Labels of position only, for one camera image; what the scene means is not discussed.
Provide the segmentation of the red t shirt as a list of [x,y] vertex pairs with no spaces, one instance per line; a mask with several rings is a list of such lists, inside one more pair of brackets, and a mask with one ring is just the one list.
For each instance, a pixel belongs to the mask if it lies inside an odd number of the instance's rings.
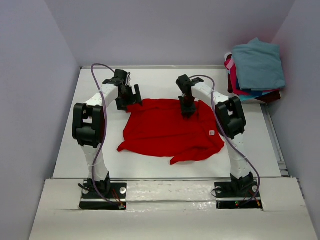
[[218,154],[222,140],[214,113],[206,103],[195,103],[195,113],[181,114],[176,99],[144,99],[130,105],[129,120],[123,130],[124,141],[117,151],[124,150],[151,157],[170,157],[174,165],[186,161],[203,161]]

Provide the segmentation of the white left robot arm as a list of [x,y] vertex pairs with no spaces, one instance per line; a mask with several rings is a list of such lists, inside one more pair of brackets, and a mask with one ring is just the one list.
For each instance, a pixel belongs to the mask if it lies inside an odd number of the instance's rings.
[[122,69],[113,70],[113,77],[98,83],[92,66],[91,74],[98,93],[84,103],[73,107],[72,137],[81,146],[89,174],[85,190],[104,198],[110,194],[111,179],[104,162],[102,147],[107,135],[107,108],[116,103],[119,111],[127,111],[134,104],[142,104],[139,86],[131,86],[131,74]]

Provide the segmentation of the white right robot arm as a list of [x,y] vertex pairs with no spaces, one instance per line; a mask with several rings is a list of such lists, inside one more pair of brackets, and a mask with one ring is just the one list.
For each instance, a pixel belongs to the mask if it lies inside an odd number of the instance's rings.
[[254,168],[245,156],[244,132],[246,118],[241,100],[238,97],[228,97],[215,90],[202,79],[203,75],[188,77],[179,76],[176,84],[182,95],[179,96],[181,114],[190,118],[195,114],[195,99],[204,102],[213,110],[219,134],[226,142],[230,159],[230,181],[218,183],[214,190],[218,198],[245,197],[256,184],[254,181]]

